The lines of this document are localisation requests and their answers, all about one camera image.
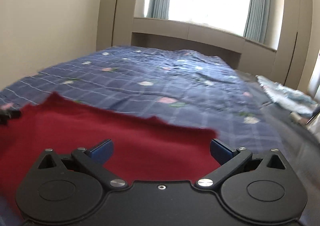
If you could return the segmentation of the dark grey bed sheet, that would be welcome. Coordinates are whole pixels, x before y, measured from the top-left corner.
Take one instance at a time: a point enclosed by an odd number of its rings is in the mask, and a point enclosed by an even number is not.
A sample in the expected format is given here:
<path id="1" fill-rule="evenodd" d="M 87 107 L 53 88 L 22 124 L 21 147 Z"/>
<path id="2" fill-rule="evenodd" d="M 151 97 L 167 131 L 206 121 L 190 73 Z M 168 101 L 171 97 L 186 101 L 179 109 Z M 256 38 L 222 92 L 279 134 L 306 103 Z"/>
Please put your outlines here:
<path id="1" fill-rule="evenodd" d="M 308 193 L 308 203 L 300 218 L 303 225 L 319 225 L 319 143 L 311 132 L 290 118 L 290 112 L 271 102 L 255 76 L 236 71 L 264 117 L 280 135 L 286 158 Z"/>

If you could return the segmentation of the blue plaid floral quilt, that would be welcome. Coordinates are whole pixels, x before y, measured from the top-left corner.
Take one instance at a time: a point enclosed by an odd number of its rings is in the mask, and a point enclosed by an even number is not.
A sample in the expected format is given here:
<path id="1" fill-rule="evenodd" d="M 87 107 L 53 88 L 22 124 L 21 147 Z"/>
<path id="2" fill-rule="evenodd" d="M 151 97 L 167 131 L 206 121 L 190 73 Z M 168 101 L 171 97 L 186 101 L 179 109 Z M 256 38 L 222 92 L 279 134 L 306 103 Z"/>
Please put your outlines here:
<path id="1" fill-rule="evenodd" d="M 248 86 L 221 58 L 193 50 L 111 47 L 6 86 L 1 103 L 39 104 L 52 92 L 96 108 L 211 128 L 230 147 L 284 149 Z"/>

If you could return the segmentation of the right teal curtain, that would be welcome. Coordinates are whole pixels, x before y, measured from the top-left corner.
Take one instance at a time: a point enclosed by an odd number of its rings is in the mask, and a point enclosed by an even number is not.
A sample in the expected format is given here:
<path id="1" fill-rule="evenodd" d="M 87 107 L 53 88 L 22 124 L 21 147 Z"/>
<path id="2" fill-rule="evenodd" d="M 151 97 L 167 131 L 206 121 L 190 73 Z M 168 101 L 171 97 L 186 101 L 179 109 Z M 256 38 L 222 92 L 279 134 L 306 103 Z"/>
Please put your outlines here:
<path id="1" fill-rule="evenodd" d="M 264 44 L 271 0 L 250 0 L 244 37 Z"/>

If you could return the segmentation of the beige built-in wardrobe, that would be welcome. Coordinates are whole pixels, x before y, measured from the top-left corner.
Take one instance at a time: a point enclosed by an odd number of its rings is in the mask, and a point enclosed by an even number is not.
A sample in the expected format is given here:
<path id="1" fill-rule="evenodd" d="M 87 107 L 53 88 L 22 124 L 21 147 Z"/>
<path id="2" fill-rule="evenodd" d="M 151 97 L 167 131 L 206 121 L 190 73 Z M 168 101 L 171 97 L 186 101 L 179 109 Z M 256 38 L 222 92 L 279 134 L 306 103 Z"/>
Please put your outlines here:
<path id="1" fill-rule="evenodd" d="M 192 49 L 304 90 L 313 0 L 271 0 L 264 44 L 244 37 L 250 0 L 170 0 L 169 18 L 147 18 L 150 0 L 100 0 L 97 44 Z"/>

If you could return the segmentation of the small white box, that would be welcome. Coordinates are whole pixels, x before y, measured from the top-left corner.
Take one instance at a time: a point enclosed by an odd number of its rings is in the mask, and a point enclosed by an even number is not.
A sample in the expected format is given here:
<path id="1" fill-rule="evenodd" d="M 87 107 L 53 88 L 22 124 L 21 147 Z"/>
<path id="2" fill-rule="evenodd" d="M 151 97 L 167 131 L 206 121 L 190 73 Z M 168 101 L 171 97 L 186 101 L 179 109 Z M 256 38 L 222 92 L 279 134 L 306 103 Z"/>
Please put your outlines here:
<path id="1" fill-rule="evenodd" d="M 291 112 L 290 117 L 294 122 L 298 124 L 305 124 L 304 118 L 295 112 Z"/>

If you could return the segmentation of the light blue folded cloth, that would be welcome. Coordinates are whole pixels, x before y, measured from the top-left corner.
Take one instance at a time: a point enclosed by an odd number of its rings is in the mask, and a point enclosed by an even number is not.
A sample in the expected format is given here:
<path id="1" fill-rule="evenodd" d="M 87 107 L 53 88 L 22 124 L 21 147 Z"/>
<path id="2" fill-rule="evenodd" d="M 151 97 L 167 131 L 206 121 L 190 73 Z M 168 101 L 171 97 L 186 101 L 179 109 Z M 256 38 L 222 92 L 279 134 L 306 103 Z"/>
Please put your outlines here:
<path id="1" fill-rule="evenodd" d="M 301 116 L 312 117 L 319 103 L 299 90 L 291 89 L 264 76 L 256 76 L 257 82 L 273 103 Z"/>

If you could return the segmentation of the dark red knit garment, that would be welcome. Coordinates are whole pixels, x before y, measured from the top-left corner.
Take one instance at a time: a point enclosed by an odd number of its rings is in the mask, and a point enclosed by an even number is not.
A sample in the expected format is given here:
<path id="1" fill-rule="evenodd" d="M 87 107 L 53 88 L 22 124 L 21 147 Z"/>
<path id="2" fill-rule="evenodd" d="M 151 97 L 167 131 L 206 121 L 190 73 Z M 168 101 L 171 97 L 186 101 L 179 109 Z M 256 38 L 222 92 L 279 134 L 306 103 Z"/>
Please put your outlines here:
<path id="1" fill-rule="evenodd" d="M 219 167 L 210 154 L 211 129 L 170 125 L 157 117 L 140 118 L 94 108 L 51 94 L 28 104 L 18 119 L 1 126 L 1 195 L 11 206 L 28 170 L 46 148 L 68 154 L 103 140 L 114 145 L 104 167 L 135 180 L 195 182 Z"/>

